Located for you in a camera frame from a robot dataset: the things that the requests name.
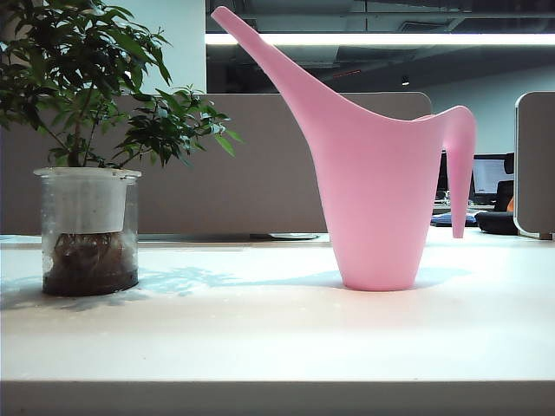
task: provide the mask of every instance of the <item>pink watering can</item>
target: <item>pink watering can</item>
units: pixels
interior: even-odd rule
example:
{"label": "pink watering can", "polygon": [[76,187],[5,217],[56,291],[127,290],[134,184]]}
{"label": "pink watering can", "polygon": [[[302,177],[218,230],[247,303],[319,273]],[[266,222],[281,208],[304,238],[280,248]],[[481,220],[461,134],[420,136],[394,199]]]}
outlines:
{"label": "pink watering can", "polygon": [[212,17],[270,77],[297,119],[316,168],[323,214],[345,286],[412,286],[447,151],[453,237],[464,232],[475,122],[465,107],[395,120],[322,84],[225,7]]}

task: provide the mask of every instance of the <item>watering can spout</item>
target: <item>watering can spout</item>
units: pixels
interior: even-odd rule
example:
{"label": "watering can spout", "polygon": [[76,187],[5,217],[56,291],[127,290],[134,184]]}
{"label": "watering can spout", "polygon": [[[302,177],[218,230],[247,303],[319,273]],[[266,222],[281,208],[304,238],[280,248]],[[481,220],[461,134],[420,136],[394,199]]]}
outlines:
{"label": "watering can spout", "polygon": [[[310,121],[316,121],[314,117],[317,117],[317,115],[313,108],[315,102],[327,103],[326,107],[331,112],[335,112],[342,104],[352,105],[350,101],[344,99],[333,89],[299,67],[279,49],[266,43],[256,30],[226,7],[219,6],[211,16],[225,31],[235,37],[238,44],[268,75],[279,93],[284,97],[293,115],[295,115],[299,126],[305,133],[305,137],[307,137],[306,124],[308,120],[301,114],[312,113],[313,117],[310,118]],[[324,119],[327,117],[322,112],[320,115]]]}

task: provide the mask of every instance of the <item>blue object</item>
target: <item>blue object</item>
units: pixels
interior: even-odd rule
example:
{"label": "blue object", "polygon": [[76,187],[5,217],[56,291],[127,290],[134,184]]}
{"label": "blue object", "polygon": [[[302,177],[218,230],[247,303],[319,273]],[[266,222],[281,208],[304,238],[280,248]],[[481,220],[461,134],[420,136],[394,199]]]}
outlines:
{"label": "blue object", "polygon": [[[478,212],[467,212],[467,221],[465,223],[466,227],[475,227],[478,225],[476,222],[475,215]],[[437,214],[432,216],[430,221],[431,225],[436,227],[450,227],[451,226],[451,212],[446,212],[444,214]]]}

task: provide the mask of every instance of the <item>ceiling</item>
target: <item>ceiling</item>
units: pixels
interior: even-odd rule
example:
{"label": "ceiling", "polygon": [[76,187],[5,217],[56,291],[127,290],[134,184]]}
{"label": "ceiling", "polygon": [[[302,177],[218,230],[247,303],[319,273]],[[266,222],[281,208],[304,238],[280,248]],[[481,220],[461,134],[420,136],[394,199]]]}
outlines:
{"label": "ceiling", "polygon": [[[555,0],[206,0],[206,31],[223,33],[210,12],[224,5],[260,33],[555,33]],[[282,47],[339,91],[402,90],[555,63],[548,47]],[[270,92],[239,46],[208,46],[208,92]]]}

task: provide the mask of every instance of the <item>clear plastic pot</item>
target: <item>clear plastic pot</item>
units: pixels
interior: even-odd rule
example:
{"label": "clear plastic pot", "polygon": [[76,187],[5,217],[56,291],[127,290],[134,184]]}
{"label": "clear plastic pot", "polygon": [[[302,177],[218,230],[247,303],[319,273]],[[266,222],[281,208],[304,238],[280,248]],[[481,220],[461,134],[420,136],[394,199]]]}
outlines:
{"label": "clear plastic pot", "polygon": [[140,172],[55,167],[35,174],[42,179],[42,291],[105,295],[137,284]]}

